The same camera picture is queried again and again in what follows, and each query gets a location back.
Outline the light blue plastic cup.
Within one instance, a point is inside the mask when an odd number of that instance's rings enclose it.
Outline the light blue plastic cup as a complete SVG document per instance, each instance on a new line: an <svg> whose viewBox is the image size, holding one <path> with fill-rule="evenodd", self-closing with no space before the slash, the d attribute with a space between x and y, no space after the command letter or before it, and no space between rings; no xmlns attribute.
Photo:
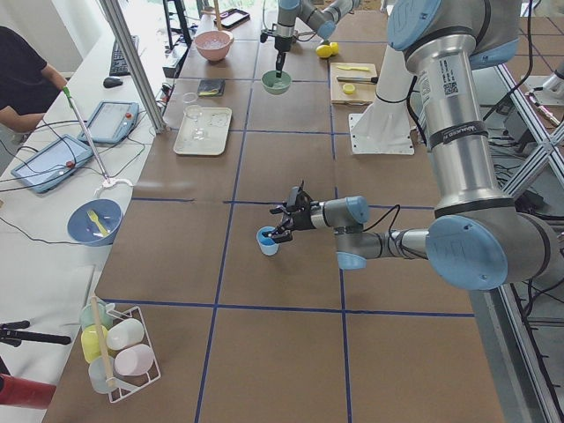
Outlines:
<svg viewBox="0 0 564 423"><path fill-rule="evenodd" d="M274 256L278 252L278 244L272 239L273 226L263 226L256 232L256 242L265 256Z"/></svg>

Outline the green bowl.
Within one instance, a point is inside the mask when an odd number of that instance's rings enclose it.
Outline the green bowl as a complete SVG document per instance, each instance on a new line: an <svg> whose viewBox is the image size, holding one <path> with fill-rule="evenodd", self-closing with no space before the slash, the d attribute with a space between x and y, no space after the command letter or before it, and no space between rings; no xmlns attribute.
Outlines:
<svg viewBox="0 0 564 423"><path fill-rule="evenodd" d="M275 70L265 72L261 78L264 90L272 95L280 95L286 93L291 85L291 76L282 71L280 75Z"/></svg>

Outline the blue bowl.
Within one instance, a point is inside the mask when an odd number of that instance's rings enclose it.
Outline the blue bowl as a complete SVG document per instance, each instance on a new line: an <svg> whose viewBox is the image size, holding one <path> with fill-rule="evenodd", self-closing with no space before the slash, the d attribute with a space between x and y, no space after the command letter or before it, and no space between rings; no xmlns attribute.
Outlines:
<svg viewBox="0 0 564 423"><path fill-rule="evenodd" d="M70 216L67 232L89 247L111 245L122 223L122 209L111 200L98 198L78 207Z"/></svg>

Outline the clear wine glass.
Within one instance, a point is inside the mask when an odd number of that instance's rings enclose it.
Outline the clear wine glass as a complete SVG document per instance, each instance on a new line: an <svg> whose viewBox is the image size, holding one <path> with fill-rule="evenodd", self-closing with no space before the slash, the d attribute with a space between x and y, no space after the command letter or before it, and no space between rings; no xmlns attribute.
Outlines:
<svg viewBox="0 0 564 423"><path fill-rule="evenodd" d="M192 139L195 141L204 140L206 137L205 130L200 125L200 118L202 116L202 108L197 103L189 104L184 109L185 117L191 121L192 124Z"/></svg>

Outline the cream serving tray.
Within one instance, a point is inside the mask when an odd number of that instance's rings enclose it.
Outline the cream serving tray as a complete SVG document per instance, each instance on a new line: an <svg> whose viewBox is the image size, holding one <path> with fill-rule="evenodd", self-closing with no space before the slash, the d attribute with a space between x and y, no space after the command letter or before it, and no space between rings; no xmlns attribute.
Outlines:
<svg viewBox="0 0 564 423"><path fill-rule="evenodd" d="M192 139L192 124L185 115L174 142L178 155L219 156L226 148L226 138L232 118L231 108L202 108L200 125L206 132L204 140Z"/></svg>

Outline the black keyboard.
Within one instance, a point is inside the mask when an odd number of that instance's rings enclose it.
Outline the black keyboard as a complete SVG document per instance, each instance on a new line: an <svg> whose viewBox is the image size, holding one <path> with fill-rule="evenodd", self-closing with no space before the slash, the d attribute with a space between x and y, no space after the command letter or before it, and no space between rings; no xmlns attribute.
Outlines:
<svg viewBox="0 0 564 423"><path fill-rule="evenodd" d="M110 77L122 77L130 75L129 65L118 41L114 41L112 47L108 75Z"/></svg>

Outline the far blue teach pendant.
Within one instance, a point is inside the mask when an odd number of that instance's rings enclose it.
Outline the far blue teach pendant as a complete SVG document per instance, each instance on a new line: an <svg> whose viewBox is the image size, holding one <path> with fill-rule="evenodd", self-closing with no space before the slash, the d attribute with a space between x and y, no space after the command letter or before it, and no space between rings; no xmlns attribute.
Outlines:
<svg viewBox="0 0 564 423"><path fill-rule="evenodd" d="M94 143L116 145L131 133L139 112L136 102L104 100L93 111L86 127Z"/></svg>

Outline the white plastic cup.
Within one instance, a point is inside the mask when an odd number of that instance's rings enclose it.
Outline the white plastic cup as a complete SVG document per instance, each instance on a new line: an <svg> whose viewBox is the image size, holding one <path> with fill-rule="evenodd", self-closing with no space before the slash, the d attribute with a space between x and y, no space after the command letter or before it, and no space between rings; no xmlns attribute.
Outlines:
<svg viewBox="0 0 564 423"><path fill-rule="evenodd" d="M108 331L106 343L109 349L118 351L140 343L144 335L143 324L135 318L128 318Z"/></svg>

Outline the yellow plastic fork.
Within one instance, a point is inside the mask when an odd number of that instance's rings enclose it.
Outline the yellow plastic fork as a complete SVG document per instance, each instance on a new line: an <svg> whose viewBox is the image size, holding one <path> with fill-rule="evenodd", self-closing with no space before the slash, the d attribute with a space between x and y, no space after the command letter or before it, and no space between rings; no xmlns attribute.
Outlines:
<svg viewBox="0 0 564 423"><path fill-rule="evenodd" d="M90 209L87 211L87 216L88 218L94 223L94 225L96 225L96 227L98 228L98 230L100 231L100 235L102 237L106 237L109 235L109 231L104 227L104 225L101 223L100 218L98 216L98 214Z"/></svg>

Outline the pink plastic cup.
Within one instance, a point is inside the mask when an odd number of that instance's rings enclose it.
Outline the pink plastic cup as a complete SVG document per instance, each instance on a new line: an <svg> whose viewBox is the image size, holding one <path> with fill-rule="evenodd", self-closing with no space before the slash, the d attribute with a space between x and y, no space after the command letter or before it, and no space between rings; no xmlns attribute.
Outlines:
<svg viewBox="0 0 564 423"><path fill-rule="evenodd" d="M154 351L149 345L133 345L117 354L115 371L124 376L142 375L151 369L154 358Z"/></svg>

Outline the reacher grabber stick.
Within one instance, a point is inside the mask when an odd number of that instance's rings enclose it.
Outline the reacher grabber stick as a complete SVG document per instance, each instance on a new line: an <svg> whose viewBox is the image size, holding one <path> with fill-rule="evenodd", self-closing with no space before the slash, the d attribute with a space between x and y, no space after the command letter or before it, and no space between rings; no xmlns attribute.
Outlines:
<svg viewBox="0 0 564 423"><path fill-rule="evenodd" d="M90 148L93 151L94 158L95 158L96 162L98 163L100 171L101 171L102 176L103 176L103 181L102 181L101 185L94 191L94 197L99 198L100 195L101 195L101 192L104 189L112 189L117 184L125 184L125 185L129 186L130 188L133 188L134 185L130 180L123 179L123 178L111 177L109 175L109 173L108 173L108 171L107 171L107 169L106 169L106 167L105 167L105 165L102 161L102 158L100 157L100 154L99 154L99 152L98 152L98 150L97 150L97 148L96 148L96 146L93 142L91 132L87 128L87 126L86 126L86 124L83 120L83 117L79 113L78 106L77 106L76 102L74 101L74 99L72 98L69 88L67 86L65 86L62 89L62 91L65 94L67 101L69 102L70 108L73 110L75 116L78 119L78 123L79 123L79 125L82 129L83 134L86 137L88 145L90 146Z"/></svg>

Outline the yellow plastic cup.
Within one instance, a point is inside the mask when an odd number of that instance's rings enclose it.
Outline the yellow plastic cup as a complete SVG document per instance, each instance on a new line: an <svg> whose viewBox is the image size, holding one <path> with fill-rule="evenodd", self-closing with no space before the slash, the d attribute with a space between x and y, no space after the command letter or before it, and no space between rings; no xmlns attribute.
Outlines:
<svg viewBox="0 0 564 423"><path fill-rule="evenodd" d="M101 356L100 344L94 324L85 327L80 337L81 347L85 361L90 364Z"/></svg>

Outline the near blue teach pendant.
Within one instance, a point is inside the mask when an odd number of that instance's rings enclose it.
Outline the near blue teach pendant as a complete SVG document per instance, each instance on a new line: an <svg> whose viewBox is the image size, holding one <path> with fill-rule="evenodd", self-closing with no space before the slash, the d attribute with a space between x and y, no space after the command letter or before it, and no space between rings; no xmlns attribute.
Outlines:
<svg viewBox="0 0 564 423"><path fill-rule="evenodd" d="M90 146L63 135L11 170L11 175L35 193L44 193L63 182L93 156Z"/></svg>

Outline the person in black shirt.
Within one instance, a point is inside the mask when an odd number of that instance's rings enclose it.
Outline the person in black shirt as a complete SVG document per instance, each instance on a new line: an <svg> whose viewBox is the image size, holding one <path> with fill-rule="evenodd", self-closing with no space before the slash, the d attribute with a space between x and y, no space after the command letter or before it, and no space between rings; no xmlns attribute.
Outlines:
<svg viewBox="0 0 564 423"><path fill-rule="evenodd" d="M67 80L9 27L1 28L1 124L34 130Z"/></svg>

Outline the aluminium frame post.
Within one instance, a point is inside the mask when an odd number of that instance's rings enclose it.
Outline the aluminium frame post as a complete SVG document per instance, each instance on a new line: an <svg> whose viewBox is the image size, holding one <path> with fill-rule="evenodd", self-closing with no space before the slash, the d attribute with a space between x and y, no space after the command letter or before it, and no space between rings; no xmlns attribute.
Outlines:
<svg viewBox="0 0 564 423"><path fill-rule="evenodd" d="M167 129L167 125L162 118L137 49L131 40L131 33L123 16L121 6L117 0L100 0L100 7L124 54L133 83L140 100L145 106L145 112L152 123L152 127L156 134L160 134Z"/></svg>

